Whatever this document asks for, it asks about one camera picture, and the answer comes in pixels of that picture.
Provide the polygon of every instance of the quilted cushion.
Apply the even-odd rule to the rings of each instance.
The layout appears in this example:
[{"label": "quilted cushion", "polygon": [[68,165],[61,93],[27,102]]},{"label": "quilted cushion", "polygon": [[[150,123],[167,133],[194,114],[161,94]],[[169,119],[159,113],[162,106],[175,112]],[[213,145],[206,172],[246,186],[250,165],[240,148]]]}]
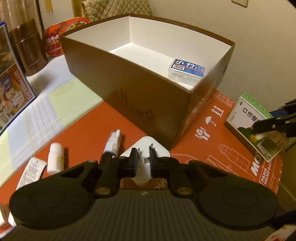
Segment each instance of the quilted cushion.
[{"label": "quilted cushion", "polygon": [[91,22],[126,13],[151,15],[148,0],[86,0],[81,12]]}]

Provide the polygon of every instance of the white wall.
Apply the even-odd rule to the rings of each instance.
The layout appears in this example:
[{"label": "white wall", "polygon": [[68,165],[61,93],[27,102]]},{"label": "white wall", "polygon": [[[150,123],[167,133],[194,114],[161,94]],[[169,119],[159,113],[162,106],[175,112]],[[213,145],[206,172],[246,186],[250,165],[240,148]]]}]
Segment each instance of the white wall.
[{"label": "white wall", "polygon": [[223,94],[237,100],[248,93],[269,111],[296,98],[296,9],[287,0],[249,0],[247,8],[231,0],[149,2],[154,16],[192,24],[236,43],[218,88]]},{"label": "white wall", "polygon": [[71,0],[51,0],[52,13],[46,12],[45,0],[38,0],[44,29],[74,17]]}]

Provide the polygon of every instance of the white printed icon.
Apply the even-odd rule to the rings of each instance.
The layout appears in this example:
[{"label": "white printed icon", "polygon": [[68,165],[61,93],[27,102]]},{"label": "white printed icon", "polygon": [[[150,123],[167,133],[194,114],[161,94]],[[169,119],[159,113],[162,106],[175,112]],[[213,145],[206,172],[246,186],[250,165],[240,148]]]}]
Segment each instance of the white printed icon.
[{"label": "white printed icon", "polygon": [[206,122],[206,124],[209,125],[209,123],[211,122],[211,123],[214,124],[214,126],[216,126],[216,124],[215,124],[214,122],[212,122],[211,120],[212,120],[212,117],[211,117],[211,116],[206,117],[206,118],[205,118],[205,122]]},{"label": "white printed icon", "polygon": [[215,114],[219,115],[220,118],[224,113],[224,110],[221,110],[219,107],[214,105],[214,109],[211,109]]},{"label": "white printed icon", "polygon": [[146,195],[148,195],[149,193],[148,192],[146,192],[146,191],[144,191],[144,192],[141,192],[141,195],[142,196],[146,196]]},{"label": "white printed icon", "polygon": [[196,130],[195,136],[199,139],[205,139],[206,141],[210,138],[210,135],[207,133],[205,128],[202,127]]}]

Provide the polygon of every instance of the round black pad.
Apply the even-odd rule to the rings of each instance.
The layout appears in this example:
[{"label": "round black pad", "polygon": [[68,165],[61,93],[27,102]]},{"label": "round black pad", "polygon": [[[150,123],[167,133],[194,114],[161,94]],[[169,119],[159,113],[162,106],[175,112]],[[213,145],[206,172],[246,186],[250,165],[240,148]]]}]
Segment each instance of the round black pad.
[{"label": "round black pad", "polygon": [[278,201],[268,188],[236,178],[212,179],[198,198],[201,211],[219,225],[232,229],[253,229],[270,221]]},{"label": "round black pad", "polygon": [[52,229],[68,225],[84,216],[90,197],[72,178],[45,178],[17,190],[11,197],[13,216],[35,229]]}]

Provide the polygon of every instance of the orange desk mat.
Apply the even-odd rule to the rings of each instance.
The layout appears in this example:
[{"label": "orange desk mat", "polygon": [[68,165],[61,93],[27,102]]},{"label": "orange desk mat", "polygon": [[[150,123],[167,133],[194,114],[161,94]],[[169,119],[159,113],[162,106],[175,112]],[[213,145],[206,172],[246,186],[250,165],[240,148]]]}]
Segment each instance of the orange desk mat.
[{"label": "orange desk mat", "polygon": [[[269,163],[262,161],[259,166],[253,164],[254,156],[224,126],[234,105],[234,101],[216,91],[198,119],[170,151],[171,157],[181,163],[190,160],[206,162],[261,183],[277,193],[283,165],[281,155]],[[65,147],[65,168],[73,167],[91,159],[99,161],[110,132],[116,129],[120,129],[123,134],[119,153],[145,136],[144,132],[103,102],[52,142],[59,142]],[[50,144],[46,145],[35,156],[47,161],[49,147]],[[26,165],[27,162],[0,188],[0,203],[8,204]]]}]

